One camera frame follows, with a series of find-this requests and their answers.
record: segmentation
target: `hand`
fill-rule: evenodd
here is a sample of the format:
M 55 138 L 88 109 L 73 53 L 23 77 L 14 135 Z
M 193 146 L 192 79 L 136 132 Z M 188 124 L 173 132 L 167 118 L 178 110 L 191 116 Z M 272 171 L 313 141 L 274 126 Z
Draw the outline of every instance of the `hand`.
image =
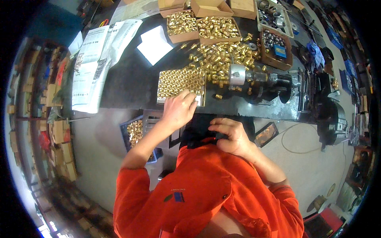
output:
M 190 93 L 188 89 L 185 89 L 177 96 L 165 99 L 164 113 L 161 121 L 171 131 L 171 134 L 192 119 L 197 107 L 195 98 L 196 94 Z
M 246 158 L 250 151 L 256 148 L 247 137 L 242 123 L 228 118 L 215 118 L 210 124 L 208 130 L 218 131 L 229 137 L 228 140 L 219 139 L 217 141 L 217 147 L 220 150 Z

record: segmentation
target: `wooden box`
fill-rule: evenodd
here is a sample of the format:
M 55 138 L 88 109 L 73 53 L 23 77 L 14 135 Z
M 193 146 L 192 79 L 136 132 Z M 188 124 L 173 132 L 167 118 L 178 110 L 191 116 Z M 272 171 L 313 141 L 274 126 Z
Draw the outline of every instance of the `wooden box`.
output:
M 234 16 L 255 20 L 257 11 L 255 0 L 230 0 L 230 6 Z
M 169 18 L 167 18 L 167 32 L 169 29 L 168 28 L 168 21 L 169 21 Z M 197 28 L 197 30 L 195 30 L 195 31 L 186 32 L 186 33 L 177 34 L 177 35 L 168 35 L 168 37 L 172 43 L 184 42 L 187 40 L 195 40 L 195 39 L 199 38 L 199 31 Z
M 215 44 L 215 43 L 218 43 L 218 42 L 238 42 L 241 40 L 241 32 L 239 31 L 239 28 L 238 28 L 238 25 L 237 23 L 235 22 L 234 18 L 229 18 L 229 17 L 226 17 L 228 19 L 232 19 L 232 21 L 234 22 L 235 26 L 237 27 L 237 30 L 238 30 L 238 37 L 232 37 L 232 38 L 218 38 L 218 39 L 207 39 L 207 38 L 201 38 L 200 35 L 199 35 L 199 39 L 200 39 L 200 44 L 203 44 L 203 45 L 212 45 L 212 44 Z
M 233 15 L 233 11 L 224 0 L 191 0 L 190 7 L 198 18 Z
M 270 51 L 270 53 L 266 53 L 266 48 L 264 47 L 264 44 L 262 44 L 262 34 L 265 30 L 269 30 L 270 33 L 277 35 L 278 37 L 280 37 L 284 40 L 285 48 L 286 48 L 286 56 L 287 56 L 286 59 L 283 59 L 283 60 L 276 59 L 275 55 L 272 51 Z M 279 33 L 277 30 L 271 29 L 271 28 L 266 28 L 266 27 L 262 28 L 262 31 L 259 35 L 260 35 L 259 38 L 261 39 L 262 63 L 268 64 L 272 67 L 275 67 L 275 68 L 278 68 L 278 69 L 281 69 L 284 71 L 289 70 L 292 67 L 292 53 L 291 53 L 290 39 L 287 36 Z

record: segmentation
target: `orange shirt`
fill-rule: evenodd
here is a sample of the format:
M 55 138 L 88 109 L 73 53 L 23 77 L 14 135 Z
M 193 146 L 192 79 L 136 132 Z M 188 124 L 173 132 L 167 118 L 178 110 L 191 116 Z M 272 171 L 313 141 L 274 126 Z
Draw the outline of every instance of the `orange shirt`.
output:
M 215 145 L 179 151 L 176 170 L 149 191 L 147 170 L 121 169 L 114 228 L 119 237 L 195 237 L 223 206 L 254 237 L 302 237 L 290 186 L 270 191 L 245 160 Z

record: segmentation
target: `workbench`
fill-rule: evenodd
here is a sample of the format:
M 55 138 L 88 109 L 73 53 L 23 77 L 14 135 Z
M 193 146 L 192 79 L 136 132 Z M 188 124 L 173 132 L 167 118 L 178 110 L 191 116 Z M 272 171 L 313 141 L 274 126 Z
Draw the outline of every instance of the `workbench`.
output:
M 297 9 L 293 10 L 294 16 L 302 19 Z M 253 42 L 259 38 L 257 21 L 245 18 L 234 17 L 238 24 L 243 37 L 247 33 L 253 34 Z M 293 66 L 290 70 L 304 69 L 303 64 L 298 59 L 297 42 L 306 46 L 311 40 L 307 31 L 303 29 L 301 23 L 290 17 L 290 20 L 299 26 L 300 33 L 291 39 Z M 163 26 L 166 29 L 166 19 L 160 14 L 153 15 L 143 19 L 136 36 L 124 50 L 120 61 L 113 66 L 107 75 L 104 85 L 100 107 L 103 108 L 123 108 L 123 109 L 144 109 L 144 110 L 163 110 L 163 105 L 156 103 L 157 85 L 159 72 L 163 70 L 182 69 L 189 64 L 188 56 L 190 53 L 195 53 L 195 50 L 190 50 L 193 43 L 199 43 L 198 40 L 181 42 L 172 44 L 167 37 L 167 41 L 174 48 L 160 61 L 152 66 L 148 60 L 136 48 L 141 43 L 140 35 L 157 27 Z M 325 43 L 321 36 L 314 34 L 320 47 L 325 47 Z M 189 43 L 185 49 L 180 49 L 183 43 Z M 262 66 L 260 62 L 255 62 L 256 65 Z M 270 73 L 288 74 L 286 71 L 267 66 Z M 273 120 L 288 120 L 300 121 L 298 116 L 299 95 L 293 97 L 290 103 L 281 103 L 279 97 L 271 102 L 262 101 L 255 104 L 252 97 L 246 92 L 248 83 L 242 87 L 242 92 L 229 91 L 225 86 L 223 91 L 218 85 L 213 85 L 207 82 L 205 106 L 198 107 L 196 113 L 209 114 L 224 114 L 224 115 L 241 115 L 248 117 L 261 117 Z M 215 98 L 215 94 L 223 95 L 223 99 Z

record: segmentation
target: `concrete floor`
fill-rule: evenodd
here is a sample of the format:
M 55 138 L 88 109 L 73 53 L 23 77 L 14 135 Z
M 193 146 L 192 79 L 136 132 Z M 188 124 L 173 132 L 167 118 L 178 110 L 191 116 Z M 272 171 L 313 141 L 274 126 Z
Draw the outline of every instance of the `concrete floor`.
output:
M 316 14 L 307 4 L 305 6 L 311 17 L 315 19 L 315 24 L 322 33 L 327 47 L 332 50 L 335 57 L 333 71 L 338 78 L 338 70 L 345 69 L 340 50 L 329 41 Z M 350 96 L 342 90 L 341 84 L 340 89 L 340 105 L 344 108 L 346 119 L 351 125 L 354 107 Z M 126 154 L 119 124 L 137 115 L 138 111 L 135 110 L 100 109 L 99 113 L 94 115 L 77 112 L 75 117 L 90 116 L 91 119 L 73 122 L 74 152 L 78 171 L 81 173 L 76 184 L 91 199 L 110 212 L 112 212 L 115 199 L 117 173 Z M 256 129 L 259 130 L 269 121 L 271 120 L 256 118 Z M 279 132 L 282 132 L 295 124 L 281 121 L 276 125 Z M 285 171 L 299 200 L 299 209 L 303 217 L 315 212 L 314 210 L 307 212 L 307 207 L 316 196 L 327 196 L 333 183 L 336 184 L 336 188 L 328 200 L 331 203 L 336 201 L 338 191 L 344 182 L 343 177 L 348 171 L 354 153 L 354 148 L 348 146 L 347 142 L 344 145 L 328 146 L 325 153 L 317 150 L 308 154 L 295 154 L 283 148 L 282 136 L 284 136 L 284 146 L 294 152 L 320 148 L 321 143 L 314 128 L 307 124 L 297 125 L 285 135 L 282 133 L 277 136 L 262 149 L 265 155 Z M 158 183 L 157 176 L 163 169 L 174 167 L 177 153 L 178 146 L 164 150 L 163 158 L 157 163 L 146 166 L 151 177 L 150 189 L 154 189 Z

